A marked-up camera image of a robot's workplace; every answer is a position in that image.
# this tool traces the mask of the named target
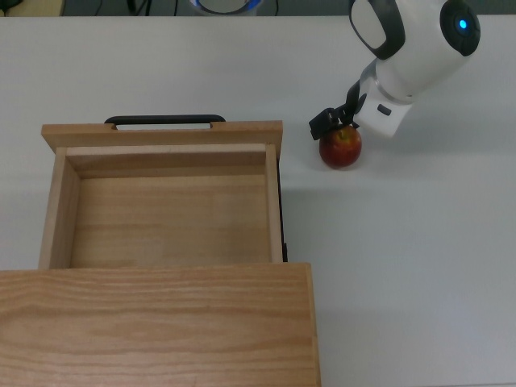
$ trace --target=wooden box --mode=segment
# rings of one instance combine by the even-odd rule
[[[281,122],[42,135],[56,160],[40,268],[283,261]]]
[[[0,385],[320,387],[310,266],[282,263],[281,123],[43,136],[40,270],[0,272]]]

